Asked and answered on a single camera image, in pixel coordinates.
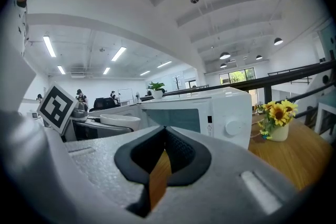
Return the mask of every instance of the white vase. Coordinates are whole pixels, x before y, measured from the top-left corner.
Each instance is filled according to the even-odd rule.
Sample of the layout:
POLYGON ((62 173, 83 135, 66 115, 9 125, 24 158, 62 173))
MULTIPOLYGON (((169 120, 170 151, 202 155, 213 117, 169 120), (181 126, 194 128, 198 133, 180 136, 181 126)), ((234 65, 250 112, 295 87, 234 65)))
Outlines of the white vase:
POLYGON ((159 90, 159 91, 152 91, 152 96, 153 96, 155 99, 162 98, 162 95, 163 95, 163 92, 162 92, 161 90, 159 90))
POLYGON ((286 124, 284 127, 277 127, 271 132, 272 141, 285 141, 288 137, 289 124, 286 124))

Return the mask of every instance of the ceiling light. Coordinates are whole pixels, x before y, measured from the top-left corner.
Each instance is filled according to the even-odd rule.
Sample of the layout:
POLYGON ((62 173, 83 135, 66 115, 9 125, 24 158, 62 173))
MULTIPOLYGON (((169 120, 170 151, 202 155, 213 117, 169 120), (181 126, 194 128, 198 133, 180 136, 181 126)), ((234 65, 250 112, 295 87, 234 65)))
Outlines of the ceiling light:
POLYGON ((56 54, 54 53, 54 50, 52 49, 51 43, 50 43, 50 38, 48 36, 44 36, 43 37, 44 43, 47 46, 47 49, 50 53, 51 57, 56 57, 56 54))
POLYGON ((113 62, 117 61, 117 59, 122 55, 122 53, 126 50, 125 47, 121 47, 118 52, 113 56, 112 60, 113 62))
POLYGON ((224 52, 220 55, 220 59, 223 60, 223 59, 227 59, 229 58, 231 55, 228 53, 228 52, 224 52))
POLYGON ((274 40, 274 45, 279 45, 279 44, 281 44, 281 43, 283 43, 283 40, 282 40, 281 38, 279 38, 279 37, 277 37, 277 38, 274 40))
POLYGON ((163 66, 165 66, 165 65, 168 65, 169 63, 171 63, 171 61, 166 62, 166 63, 163 63, 162 65, 158 66, 157 68, 160 68, 160 67, 163 67, 163 66))
POLYGON ((64 72, 62 66, 57 66, 57 67, 58 67, 59 71, 62 73, 62 75, 65 75, 65 72, 64 72))
POLYGON ((143 76, 143 75, 146 75, 147 73, 149 73, 150 71, 146 71, 145 73, 142 73, 142 74, 140 74, 141 76, 143 76))
POLYGON ((106 74, 109 72, 109 70, 110 70, 110 68, 109 68, 109 67, 106 67, 106 69, 105 69, 103 75, 106 75, 106 74))

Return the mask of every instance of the white ceiling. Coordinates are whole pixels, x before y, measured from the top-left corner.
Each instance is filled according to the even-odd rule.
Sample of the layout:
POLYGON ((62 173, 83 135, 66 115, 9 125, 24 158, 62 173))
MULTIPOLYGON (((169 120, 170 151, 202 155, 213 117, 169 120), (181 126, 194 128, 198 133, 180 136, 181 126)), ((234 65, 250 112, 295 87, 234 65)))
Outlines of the white ceiling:
MULTIPOLYGON (((116 0, 104 1, 110 1, 110 4, 115 6, 117 2, 116 0)), ((118 26, 118 22, 120 22, 119 26, 128 30, 128 25, 132 24, 129 30, 143 35, 149 40, 157 41, 160 36, 160 42, 165 42, 164 45, 159 44, 162 45, 161 47, 155 47, 150 42, 127 39, 118 33, 113 35, 96 29, 73 27, 69 24, 64 26, 34 23, 30 29, 30 41, 33 43, 27 48, 27 52, 50 75, 57 74, 57 65, 61 64, 67 72, 81 71, 93 76, 100 76, 105 67, 111 67, 109 76, 135 78, 147 70, 151 70, 151 74, 158 72, 156 67, 169 60, 172 60, 174 64, 187 62, 187 52, 190 52, 189 58, 195 57, 192 56, 193 50, 200 55, 209 72, 207 66, 208 64, 213 65, 214 62, 218 62, 219 69, 218 58, 223 51, 230 52, 233 57, 247 56, 248 60, 246 61, 253 63, 256 61, 257 54, 262 54, 265 59, 284 46, 286 42, 275 47, 274 39, 277 37, 279 25, 285 17, 284 14, 295 0, 200 0, 197 4, 192 4, 190 0, 133 1, 144 3, 145 8, 140 9, 148 9, 149 12, 160 18, 160 22, 165 22, 166 26, 157 23, 153 18, 150 20, 143 18, 143 25, 142 23, 135 24, 135 20, 131 20, 127 24, 126 20, 122 18, 123 11, 118 15, 114 13, 114 16, 110 16, 113 25, 118 26), (143 26, 150 25, 150 23, 153 24, 152 28, 149 27, 145 31, 143 26), (163 37, 158 28, 154 29, 154 27, 161 27, 162 31, 166 30, 167 35, 163 37), (42 36, 46 32, 49 32, 54 45, 56 59, 49 57, 42 42, 42 36), (173 40, 177 35, 181 35, 181 39, 173 40), (184 40, 184 37, 191 47, 181 41, 184 40), (121 46, 127 47, 126 52, 117 62, 111 63, 111 58, 121 46)), ((87 11, 80 11, 79 7, 81 3, 87 5, 88 2, 89 0, 77 0, 76 8, 71 9, 68 14, 73 13, 75 9, 78 16, 85 17, 82 14, 87 11)), ((92 9, 95 11, 97 9, 98 13, 97 6, 102 7, 102 2, 103 0, 96 3, 96 7, 92 9)), ((45 6, 34 6, 33 13, 51 13, 45 6)), ((129 8, 125 8, 124 16, 129 16, 129 8)), ((134 16, 134 19, 141 21, 142 18, 138 18, 138 14, 134 16)))

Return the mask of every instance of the yellow flower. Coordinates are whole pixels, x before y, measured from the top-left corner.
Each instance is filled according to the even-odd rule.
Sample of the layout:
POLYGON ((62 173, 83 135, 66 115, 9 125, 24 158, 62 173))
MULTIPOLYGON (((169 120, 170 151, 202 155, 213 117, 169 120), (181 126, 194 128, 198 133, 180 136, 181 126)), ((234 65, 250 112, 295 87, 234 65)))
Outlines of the yellow flower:
POLYGON ((270 101, 268 104, 263 104, 262 107, 267 111, 267 110, 269 110, 273 105, 275 105, 275 101, 270 101))
POLYGON ((286 111, 286 108, 282 104, 275 104, 270 108, 269 115, 275 120, 276 125, 283 126, 286 124, 286 121, 289 119, 289 113, 286 111))
POLYGON ((291 113, 293 116, 295 116, 295 112, 298 111, 297 104, 293 104, 291 102, 289 102, 288 100, 284 100, 281 102, 281 104, 286 108, 286 111, 291 113))

